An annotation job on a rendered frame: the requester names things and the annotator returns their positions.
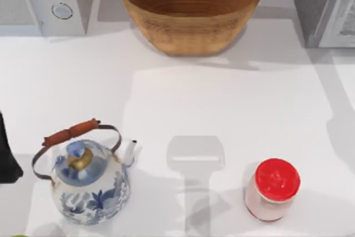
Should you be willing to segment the brown woven basket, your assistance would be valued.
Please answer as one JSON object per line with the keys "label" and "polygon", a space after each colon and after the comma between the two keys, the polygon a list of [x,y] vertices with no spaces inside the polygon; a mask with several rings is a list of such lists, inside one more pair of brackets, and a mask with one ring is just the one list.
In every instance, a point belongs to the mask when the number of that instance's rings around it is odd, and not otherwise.
{"label": "brown woven basket", "polygon": [[245,28],[260,0],[123,0],[138,30],[170,56],[211,56]]}

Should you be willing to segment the blue and white teapot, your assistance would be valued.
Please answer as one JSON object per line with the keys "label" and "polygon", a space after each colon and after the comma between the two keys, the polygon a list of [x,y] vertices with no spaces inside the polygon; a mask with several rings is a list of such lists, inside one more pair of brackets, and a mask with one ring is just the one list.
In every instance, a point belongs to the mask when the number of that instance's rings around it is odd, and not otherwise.
{"label": "blue and white teapot", "polygon": [[92,226],[114,217],[122,210],[130,198],[128,168],[135,161],[136,140],[128,140],[125,154],[117,155],[123,138],[112,148],[94,140],[80,139],[92,130],[113,130],[113,125],[102,124],[91,119],[68,129],[63,129],[44,138],[41,150],[33,157],[31,165],[50,148],[67,143],[64,152],[54,162],[50,174],[34,175],[49,180],[52,186],[52,199],[59,212],[69,222]]}

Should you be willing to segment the red-lidded white jar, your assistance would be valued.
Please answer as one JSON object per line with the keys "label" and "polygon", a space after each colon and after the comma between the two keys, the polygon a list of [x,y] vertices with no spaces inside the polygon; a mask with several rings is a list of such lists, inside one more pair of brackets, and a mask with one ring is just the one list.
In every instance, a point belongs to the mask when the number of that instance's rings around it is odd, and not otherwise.
{"label": "red-lidded white jar", "polygon": [[262,161],[245,189],[247,210],[258,220],[273,222],[283,218],[301,185],[296,168],[280,158]]}

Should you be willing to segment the small microwave knob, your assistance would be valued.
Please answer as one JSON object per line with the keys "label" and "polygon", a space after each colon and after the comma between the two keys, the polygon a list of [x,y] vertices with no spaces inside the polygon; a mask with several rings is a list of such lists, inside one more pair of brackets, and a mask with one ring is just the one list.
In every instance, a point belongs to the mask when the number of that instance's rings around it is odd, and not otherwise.
{"label": "small microwave knob", "polygon": [[65,3],[58,3],[52,5],[52,14],[58,19],[67,20],[73,16],[73,10]]}

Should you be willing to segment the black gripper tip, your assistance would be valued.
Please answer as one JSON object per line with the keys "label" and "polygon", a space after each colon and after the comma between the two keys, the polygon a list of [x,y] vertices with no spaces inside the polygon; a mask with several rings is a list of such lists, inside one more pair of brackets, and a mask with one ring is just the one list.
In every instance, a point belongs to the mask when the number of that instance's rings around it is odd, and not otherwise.
{"label": "black gripper tip", "polygon": [[23,174],[9,146],[3,115],[0,112],[0,184],[13,184]]}

